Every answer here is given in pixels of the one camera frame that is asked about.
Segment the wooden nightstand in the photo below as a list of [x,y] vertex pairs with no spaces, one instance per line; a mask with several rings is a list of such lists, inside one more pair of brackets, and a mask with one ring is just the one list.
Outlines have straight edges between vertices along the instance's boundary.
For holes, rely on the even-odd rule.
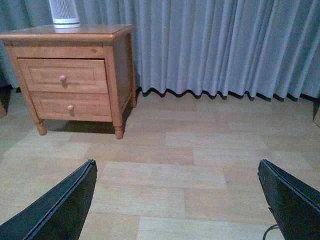
[[136,107],[133,25],[52,25],[0,34],[40,135],[44,119],[112,122],[123,137],[122,114]]

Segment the gray curtain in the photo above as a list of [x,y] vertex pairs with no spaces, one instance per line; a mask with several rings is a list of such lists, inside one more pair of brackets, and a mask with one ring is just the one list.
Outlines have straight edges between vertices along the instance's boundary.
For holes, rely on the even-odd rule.
[[[320,93],[320,0],[76,0],[83,24],[134,24],[138,85],[268,98]],[[51,24],[43,0],[2,0],[1,31]],[[8,67],[3,52],[1,67]],[[5,70],[8,79],[14,77]]]

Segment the nightstand leg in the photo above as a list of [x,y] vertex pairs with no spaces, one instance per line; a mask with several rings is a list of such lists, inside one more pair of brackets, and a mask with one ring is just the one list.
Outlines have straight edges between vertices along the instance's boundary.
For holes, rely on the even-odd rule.
[[137,106],[137,98],[136,95],[131,97],[131,106],[135,108]]
[[124,137],[124,130],[122,126],[115,126],[114,130],[115,130],[116,139],[122,139]]
[[41,122],[36,122],[35,125],[36,125],[36,128],[37,128],[37,130],[38,130],[38,132],[39,132],[39,134],[40,134],[41,136],[47,134],[47,129],[46,129],[46,127],[44,126],[44,123],[43,123],[42,121],[41,121]]

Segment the nightstand top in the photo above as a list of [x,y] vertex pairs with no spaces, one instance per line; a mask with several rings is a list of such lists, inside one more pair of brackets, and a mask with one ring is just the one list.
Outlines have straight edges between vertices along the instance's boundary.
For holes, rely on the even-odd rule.
[[0,33],[2,41],[84,41],[112,42],[133,31],[133,25],[83,25],[75,28],[54,28],[53,25],[37,26]]

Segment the black object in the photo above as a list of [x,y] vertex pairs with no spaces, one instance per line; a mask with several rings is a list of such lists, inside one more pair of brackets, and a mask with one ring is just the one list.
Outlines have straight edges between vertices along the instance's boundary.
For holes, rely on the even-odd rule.
[[268,160],[259,164],[259,180],[286,240],[320,240],[320,192]]
[[0,240],[77,240],[97,180],[95,160],[71,173],[46,194],[0,226]]

